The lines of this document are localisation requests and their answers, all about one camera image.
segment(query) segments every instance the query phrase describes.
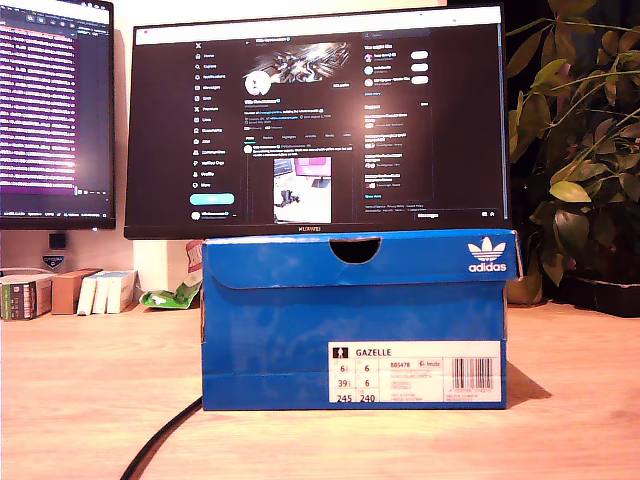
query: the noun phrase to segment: monitor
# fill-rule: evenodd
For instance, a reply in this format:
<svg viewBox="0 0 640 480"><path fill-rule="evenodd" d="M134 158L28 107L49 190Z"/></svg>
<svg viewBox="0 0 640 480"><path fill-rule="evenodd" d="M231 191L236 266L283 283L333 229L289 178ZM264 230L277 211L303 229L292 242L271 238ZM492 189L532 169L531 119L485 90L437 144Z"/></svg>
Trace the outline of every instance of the monitor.
<svg viewBox="0 0 640 480"><path fill-rule="evenodd" d="M113 5L0 0L0 228L114 228Z"/></svg>
<svg viewBox="0 0 640 480"><path fill-rule="evenodd" d="M508 226L502 19L136 27L125 236Z"/></svg>

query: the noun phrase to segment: adidas logo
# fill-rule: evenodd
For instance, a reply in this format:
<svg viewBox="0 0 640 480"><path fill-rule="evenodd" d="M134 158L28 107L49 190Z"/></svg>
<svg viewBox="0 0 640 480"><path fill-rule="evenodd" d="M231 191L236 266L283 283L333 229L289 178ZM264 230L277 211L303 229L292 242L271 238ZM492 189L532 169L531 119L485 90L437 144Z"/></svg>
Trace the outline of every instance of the adidas logo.
<svg viewBox="0 0 640 480"><path fill-rule="evenodd" d="M480 260L477 265L469 265L469 271L472 273L480 272L506 272L507 266L504 263L493 263L504 253L507 247L506 243L499 243L495 247L491 244L489 237L485 237L482 240L482 247L478 247L472 243L468 244L471 255Z"/></svg>

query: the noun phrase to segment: blue shoe box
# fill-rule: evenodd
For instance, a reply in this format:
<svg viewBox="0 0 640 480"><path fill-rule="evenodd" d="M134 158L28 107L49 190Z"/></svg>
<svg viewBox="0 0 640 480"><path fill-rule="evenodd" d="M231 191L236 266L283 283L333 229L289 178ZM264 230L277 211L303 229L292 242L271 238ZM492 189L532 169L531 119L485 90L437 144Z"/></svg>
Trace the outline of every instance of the blue shoe box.
<svg viewBox="0 0 640 480"><path fill-rule="evenodd" d="M505 408L518 259L497 229L208 240L204 409Z"/></svg>

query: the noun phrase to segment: wooden desk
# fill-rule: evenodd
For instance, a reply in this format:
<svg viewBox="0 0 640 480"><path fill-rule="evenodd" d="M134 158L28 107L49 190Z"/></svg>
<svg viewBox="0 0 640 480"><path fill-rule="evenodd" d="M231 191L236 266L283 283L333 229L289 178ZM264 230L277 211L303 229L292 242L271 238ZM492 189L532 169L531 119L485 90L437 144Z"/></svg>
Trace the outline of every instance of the wooden desk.
<svg viewBox="0 0 640 480"><path fill-rule="evenodd" d="M506 411L200 411L143 479L640 478L640 320L512 308ZM198 311L2 324L2 479L117 479L201 395Z"/></svg>

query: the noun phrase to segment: button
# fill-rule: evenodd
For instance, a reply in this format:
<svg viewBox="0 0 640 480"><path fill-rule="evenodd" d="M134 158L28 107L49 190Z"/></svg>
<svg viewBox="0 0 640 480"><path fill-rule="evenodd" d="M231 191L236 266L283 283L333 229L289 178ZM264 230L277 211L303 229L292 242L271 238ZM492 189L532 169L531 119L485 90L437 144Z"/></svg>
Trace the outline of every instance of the button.
<svg viewBox="0 0 640 480"><path fill-rule="evenodd" d="M232 205L235 200L232 193L194 193L189 199L191 205Z"/></svg>

